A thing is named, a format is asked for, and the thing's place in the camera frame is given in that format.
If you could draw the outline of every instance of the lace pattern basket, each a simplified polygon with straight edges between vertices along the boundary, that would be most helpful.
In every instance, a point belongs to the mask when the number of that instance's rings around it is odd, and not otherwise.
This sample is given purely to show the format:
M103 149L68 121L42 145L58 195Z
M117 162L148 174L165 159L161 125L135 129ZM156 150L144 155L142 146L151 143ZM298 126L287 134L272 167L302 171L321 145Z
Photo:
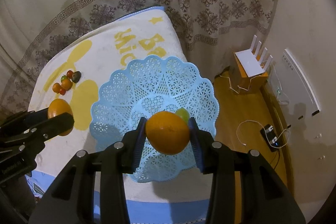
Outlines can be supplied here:
M215 121L219 104L208 79L201 78L197 67L176 57L162 60L148 56L132 60L125 70L112 73L99 90L99 101L91 107L91 135L100 151L137 127L141 117L184 107L195 117L200 129L216 135ZM177 155L157 152L146 140L140 167L130 177L136 182L165 181L181 170L195 166L190 143Z

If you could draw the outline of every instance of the white wall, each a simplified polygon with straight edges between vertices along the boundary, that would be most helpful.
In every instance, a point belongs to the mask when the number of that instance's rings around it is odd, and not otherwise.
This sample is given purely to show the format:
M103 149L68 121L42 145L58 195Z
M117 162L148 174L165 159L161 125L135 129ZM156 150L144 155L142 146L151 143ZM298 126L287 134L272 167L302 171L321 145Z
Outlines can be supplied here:
M275 61L289 48L322 111L292 128L295 199L307 222L336 183L336 0L278 0L265 45Z

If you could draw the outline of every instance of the small tomato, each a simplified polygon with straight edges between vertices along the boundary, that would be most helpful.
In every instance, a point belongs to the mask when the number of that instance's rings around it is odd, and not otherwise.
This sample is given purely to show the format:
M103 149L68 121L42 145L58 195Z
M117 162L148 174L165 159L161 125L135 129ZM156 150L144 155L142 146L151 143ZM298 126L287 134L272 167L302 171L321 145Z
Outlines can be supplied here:
M64 79L68 79L68 77L67 77L66 75L63 75L63 76L61 77L61 83L63 82Z
M67 92L67 91L64 88L61 87L60 90L59 90L59 94L64 95L65 92Z
M67 72L67 77L68 77L69 79L71 79L73 73L74 73L74 72L73 72L72 70L68 70L68 72Z
M61 85L59 83L55 83L53 86L52 86L52 90L53 92L55 93L59 93L59 90L61 89Z
M69 80L69 78L63 79L62 80L62 85L61 87L64 88L65 90L69 90L72 87L72 82Z

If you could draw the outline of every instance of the patterned curtain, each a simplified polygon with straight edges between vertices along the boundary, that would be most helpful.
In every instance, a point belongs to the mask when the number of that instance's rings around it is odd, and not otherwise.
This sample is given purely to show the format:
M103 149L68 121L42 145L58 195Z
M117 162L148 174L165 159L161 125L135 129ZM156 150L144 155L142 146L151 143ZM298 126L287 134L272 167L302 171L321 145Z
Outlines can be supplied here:
M0 0L0 113L28 108L45 64L82 35L162 5L189 62L213 80L269 28L274 0Z

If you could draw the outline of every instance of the power strip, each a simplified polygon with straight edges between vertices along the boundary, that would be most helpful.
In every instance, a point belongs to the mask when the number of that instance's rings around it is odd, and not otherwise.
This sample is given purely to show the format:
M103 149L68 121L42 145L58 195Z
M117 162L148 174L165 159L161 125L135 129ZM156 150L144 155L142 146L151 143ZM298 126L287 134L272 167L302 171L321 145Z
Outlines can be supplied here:
M271 126L270 124L265 125L264 128L260 130L260 133L272 152L275 152L278 148L282 146L280 140L275 135L273 126Z

